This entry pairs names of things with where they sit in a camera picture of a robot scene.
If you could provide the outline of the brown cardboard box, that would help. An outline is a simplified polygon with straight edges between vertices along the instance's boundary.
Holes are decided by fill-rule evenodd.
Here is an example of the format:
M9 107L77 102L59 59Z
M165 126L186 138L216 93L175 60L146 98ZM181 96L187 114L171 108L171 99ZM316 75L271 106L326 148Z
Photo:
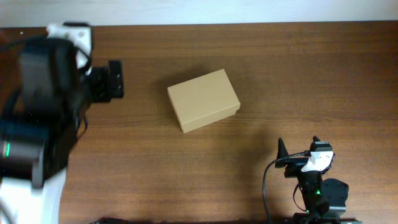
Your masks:
M233 116L241 107L223 69L170 86L167 92L182 133Z

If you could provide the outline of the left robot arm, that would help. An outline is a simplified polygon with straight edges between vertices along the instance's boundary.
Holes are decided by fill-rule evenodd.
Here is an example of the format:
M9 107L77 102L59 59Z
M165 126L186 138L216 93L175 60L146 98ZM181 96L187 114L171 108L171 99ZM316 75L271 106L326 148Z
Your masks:
M2 223L58 223L71 150L93 103L124 94L121 62L79 68L69 40L36 37L20 54L22 86L1 111Z

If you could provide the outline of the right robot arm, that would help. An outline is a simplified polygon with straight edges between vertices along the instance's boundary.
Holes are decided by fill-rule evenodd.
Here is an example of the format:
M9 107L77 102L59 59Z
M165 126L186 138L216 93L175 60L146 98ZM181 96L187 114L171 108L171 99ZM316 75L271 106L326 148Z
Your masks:
M283 140L278 139L275 168L284 168L284 177L297 179L294 192L302 194L305 206L302 213L293 215L292 223L342 222L349 186L338 179L322 179L331 169L334 157L331 144L316 136L310 149L298 156L289 154Z

